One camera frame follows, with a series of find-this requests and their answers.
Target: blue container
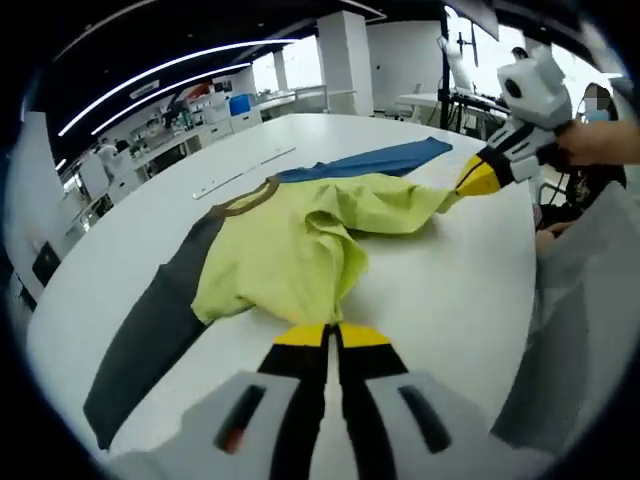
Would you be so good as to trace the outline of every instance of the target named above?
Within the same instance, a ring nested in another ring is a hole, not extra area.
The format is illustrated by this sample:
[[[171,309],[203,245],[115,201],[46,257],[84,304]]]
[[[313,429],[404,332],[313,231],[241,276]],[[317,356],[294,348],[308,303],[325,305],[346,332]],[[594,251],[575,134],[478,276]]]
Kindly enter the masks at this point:
[[[243,93],[242,95],[231,97],[231,100],[229,100],[229,110],[231,111],[232,117],[235,117],[236,115],[242,115],[243,113],[247,113],[249,110],[251,110],[249,95]]]

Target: blue sleeve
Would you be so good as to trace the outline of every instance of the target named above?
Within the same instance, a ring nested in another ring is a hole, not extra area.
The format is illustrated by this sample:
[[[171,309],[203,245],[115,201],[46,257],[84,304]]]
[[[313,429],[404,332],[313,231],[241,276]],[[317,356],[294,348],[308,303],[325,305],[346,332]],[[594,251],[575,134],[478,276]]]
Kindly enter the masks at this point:
[[[429,137],[420,142],[374,150],[331,163],[317,163],[310,168],[286,170],[280,172],[278,176],[283,183],[304,182],[321,178],[356,177],[368,173],[384,173],[401,177],[438,155],[448,152],[451,148],[450,144]]]

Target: ceiling light strip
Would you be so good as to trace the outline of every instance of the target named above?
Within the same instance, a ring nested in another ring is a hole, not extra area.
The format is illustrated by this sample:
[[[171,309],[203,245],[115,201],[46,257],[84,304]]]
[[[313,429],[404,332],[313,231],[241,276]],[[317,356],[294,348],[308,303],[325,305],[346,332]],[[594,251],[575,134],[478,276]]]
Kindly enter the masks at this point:
[[[183,57],[176,58],[176,59],[171,60],[169,62],[163,63],[162,65],[158,65],[157,67],[154,67],[154,68],[152,68],[150,70],[147,70],[146,72],[142,72],[141,74],[136,75],[135,77],[130,78],[126,82],[121,83],[117,87],[109,90],[107,93],[105,93],[100,98],[95,100],[93,103],[88,105],[84,110],[82,110],[78,115],[76,115],[69,123],[67,123],[65,125],[65,127],[58,132],[58,136],[59,137],[64,136],[64,134],[67,133],[85,115],[87,115],[91,110],[93,110],[98,105],[100,105],[102,102],[104,102],[107,98],[115,95],[119,91],[127,88],[129,85],[137,82],[138,80],[140,80],[140,79],[142,79],[144,77],[148,77],[149,75],[152,75],[152,74],[154,74],[156,72],[159,72],[160,70],[163,70],[163,69],[165,69],[167,67],[170,67],[172,65],[176,65],[176,64],[181,63],[181,62],[185,62],[187,60],[191,60],[193,58],[200,57],[202,55],[208,55],[210,53],[222,52],[222,51],[225,51],[225,50],[233,50],[233,49],[236,49],[236,48],[254,47],[254,46],[257,46],[257,45],[289,44],[289,43],[293,43],[295,41],[296,41],[296,39],[279,39],[279,40],[255,40],[255,41],[251,41],[251,42],[234,43],[234,44],[231,44],[231,45],[223,45],[221,47],[214,47],[214,48],[209,48],[207,50],[201,50],[199,52],[191,53],[189,55],[185,55]]]
[[[170,85],[166,88],[163,88],[162,90],[158,90],[155,93],[152,93],[151,95],[149,95],[148,97],[143,98],[142,100],[138,100],[136,103],[128,106],[127,108],[125,108],[123,111],[121,111],[120,113],[114,115],[113,117],[111,117],[109,120],[107,120],[106,122],[104,122],[102,125],[100,125],[98,128],[96,128],[93,132],[91,132],[91,135],[95,135],[96,133],[98,133],[100,130],[102,130],[104,127],[106,127],[107,125],[113,123],[114,121],[116,121],[118,118],[120,118],[121,116],[129,113],[131,110],[133,110],[136,107],[139,107],[140,105],[142,105],[143,103],[151,100],[152,98],[157,97],[158,95],[162,95],[163,93],[167,93],[170,90],[173,90],[174,88],[179,87],[180,85],[186,85],[189,82],[192,82],[194,80],[197,80],[199,78],[203,78],[203,77],[210,77],[213,75],[216,75],[218,73],[222,73],[222,72],[228,72],[229,70],[236,70],[238,68],[244,68],[244,67],[248,67],[250,66],[250,63],[241,63],[240,65],[234,65],[232,67],[225,67],[225,68],[220,68],[218,70],[213,70],[211,72],[207,72],[207,73],[203,73],[202,75],[196,75],[195,77],[191,77],[191,78],[187,78],[186,80],[183,80],[181,82],[178,83],[174,83],[173,85]]]

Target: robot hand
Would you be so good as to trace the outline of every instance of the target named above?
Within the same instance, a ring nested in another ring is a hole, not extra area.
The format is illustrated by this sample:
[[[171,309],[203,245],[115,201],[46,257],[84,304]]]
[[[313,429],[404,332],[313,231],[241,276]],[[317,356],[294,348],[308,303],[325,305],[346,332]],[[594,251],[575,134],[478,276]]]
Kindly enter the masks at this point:
[[[505,125],[471,157],[458,179],[459,196],[494,193],[522,182],[540,165],[562,159],[556,135],[571,124],[572,108],[564,73],[547,47],[533,57],[498,69],[504,99],[511,109]]]

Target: yellow t-shirt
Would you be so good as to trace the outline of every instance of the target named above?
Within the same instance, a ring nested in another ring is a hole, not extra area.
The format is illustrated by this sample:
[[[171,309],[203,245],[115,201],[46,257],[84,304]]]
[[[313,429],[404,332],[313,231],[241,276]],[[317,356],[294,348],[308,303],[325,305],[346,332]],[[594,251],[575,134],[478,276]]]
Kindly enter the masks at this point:
[[[412,233],[456,197],[382,174],[267,183],[221,210],[191,307],[205,325],[253,305],[296,325],[338,322],[367,268],[348,230]]]

